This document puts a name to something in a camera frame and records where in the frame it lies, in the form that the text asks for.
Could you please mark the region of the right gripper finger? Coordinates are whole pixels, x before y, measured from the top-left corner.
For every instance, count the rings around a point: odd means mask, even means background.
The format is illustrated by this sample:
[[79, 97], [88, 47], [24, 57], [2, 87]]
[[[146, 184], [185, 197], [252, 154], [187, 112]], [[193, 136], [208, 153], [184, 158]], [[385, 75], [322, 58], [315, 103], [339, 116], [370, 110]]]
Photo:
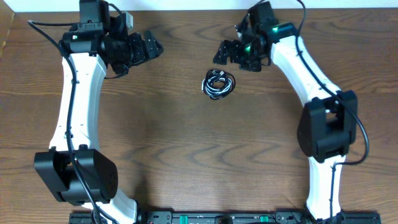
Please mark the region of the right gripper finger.
[[247, 19], [243, 19], [238, 25], [235, 25], [235, 30], [238, 35], [238, 39], [249, 38], [249, 22]]
[[220, 43], [220, 46], [218, 47], [218, 51], [213, 57], [213, 63], [217, 65], [227, 65], [228, 64], [228, 59], [231, 56], [230, 53], [230, 40], [224, 40]]

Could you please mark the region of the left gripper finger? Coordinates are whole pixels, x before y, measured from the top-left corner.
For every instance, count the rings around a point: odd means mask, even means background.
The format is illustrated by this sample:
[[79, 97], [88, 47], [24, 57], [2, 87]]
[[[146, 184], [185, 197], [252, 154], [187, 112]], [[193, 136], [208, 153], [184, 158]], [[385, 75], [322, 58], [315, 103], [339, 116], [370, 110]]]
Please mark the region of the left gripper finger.
[[145, 38], [146, 53], [148, 54], [149, 58], [157, 58], [164, 52], [162, 44], [155, 39], [151, 31], [149, 30], [145, 31], [144, 38]]
[[140, 65], [140, 64], [143, 64], [143, 63], [146, 63], [146, 62], [148, 62], [148, 61], [150, 61], [150, 60], [153, 60], [153, 59], [155, 59], [155, 58], [157, 58], [158, 57], [158, 55], [145, 55], [145, 54], [143, 54], [143, 55], [136, 55], [136, 64], [137, 65]]

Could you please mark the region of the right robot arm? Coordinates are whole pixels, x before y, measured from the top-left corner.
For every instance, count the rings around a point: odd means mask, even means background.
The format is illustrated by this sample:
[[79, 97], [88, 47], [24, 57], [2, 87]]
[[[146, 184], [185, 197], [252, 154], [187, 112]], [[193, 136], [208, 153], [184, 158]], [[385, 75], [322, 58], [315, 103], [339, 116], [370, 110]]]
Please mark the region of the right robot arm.
[[356, 95], [328, 79], [306, 49], [301, 28], [279, 22], [269, 1], [250, 7], [235, 29], [238, 39], [222, 41], [213, 63], [236, 63], [250, 72], [279, 67], [303, 106], [297, 139], [310, 167], [306, 209], [313, 221], [342, 223], [338, 164], [356, 137]]

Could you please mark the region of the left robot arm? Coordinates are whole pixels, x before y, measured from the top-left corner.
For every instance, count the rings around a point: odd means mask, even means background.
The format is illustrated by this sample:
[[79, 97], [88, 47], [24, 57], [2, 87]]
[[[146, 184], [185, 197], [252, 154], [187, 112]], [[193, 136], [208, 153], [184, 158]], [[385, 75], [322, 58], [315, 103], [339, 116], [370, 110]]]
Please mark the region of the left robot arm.
[[111, 68], [116, 78], [159, 57], [164, 48], [146, 31], [133, 31], [133, 17], [109, 13], [107, 1], [81, 0], [80, 20], [55, 43], [63, 60], [63, 90], [57, 127], [34, 167], [54, 198], [90, 209], [90, 223], [139, 223], [137, 202], [118, 187], [118, 170], [100, 153], [100, 92]]

